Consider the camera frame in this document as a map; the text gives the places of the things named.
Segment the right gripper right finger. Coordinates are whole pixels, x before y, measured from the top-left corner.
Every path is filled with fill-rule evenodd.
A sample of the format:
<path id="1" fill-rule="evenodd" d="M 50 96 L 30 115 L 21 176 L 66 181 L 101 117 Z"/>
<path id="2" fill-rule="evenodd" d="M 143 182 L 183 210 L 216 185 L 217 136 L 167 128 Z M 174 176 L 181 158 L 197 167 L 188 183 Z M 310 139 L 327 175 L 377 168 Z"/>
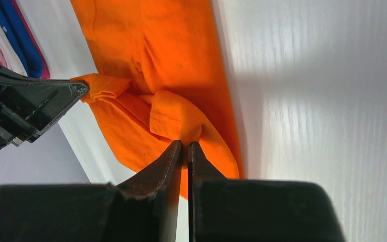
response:
<path id="1" fill-rule="evenodd" d="M 200 144 L 187 149 L 190 241 L 344 241 L 315 183 L 226 178 Z"/>

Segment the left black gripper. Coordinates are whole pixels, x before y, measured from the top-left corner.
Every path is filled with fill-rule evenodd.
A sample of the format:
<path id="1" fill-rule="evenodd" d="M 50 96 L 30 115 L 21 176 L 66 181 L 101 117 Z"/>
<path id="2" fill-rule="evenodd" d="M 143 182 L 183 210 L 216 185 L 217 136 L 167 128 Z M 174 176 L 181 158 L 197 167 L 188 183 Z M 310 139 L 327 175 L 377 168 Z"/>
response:
<path id="1" fill-rule="evenodd" d="M 88 91 L 84 81 L 29 78 L 0 65 L 0 150 L 37 140 Z"/>

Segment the orange t shirt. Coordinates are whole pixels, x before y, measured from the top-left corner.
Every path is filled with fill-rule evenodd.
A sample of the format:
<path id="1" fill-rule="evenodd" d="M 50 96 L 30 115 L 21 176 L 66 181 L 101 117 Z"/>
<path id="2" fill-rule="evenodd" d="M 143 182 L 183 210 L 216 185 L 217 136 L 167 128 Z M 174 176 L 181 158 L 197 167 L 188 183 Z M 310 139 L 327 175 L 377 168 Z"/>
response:
<path id="1" fill-rule="evenodd" d="M 243 178 L 210 1 L 72 1 L 97 72 L 82 98 L 119 163 L 139 172 L 174 140 Z"/>

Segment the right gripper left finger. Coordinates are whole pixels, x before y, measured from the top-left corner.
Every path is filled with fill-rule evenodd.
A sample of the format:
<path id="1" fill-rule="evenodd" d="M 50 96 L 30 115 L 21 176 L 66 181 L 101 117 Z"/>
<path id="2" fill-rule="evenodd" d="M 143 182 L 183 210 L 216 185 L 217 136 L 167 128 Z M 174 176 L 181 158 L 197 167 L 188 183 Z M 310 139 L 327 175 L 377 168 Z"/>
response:
<path id="1" fill-rule="evenodd" d="M 175 241 L 183 145 L 119 185 L 0 186 L 0 241 Z"/>

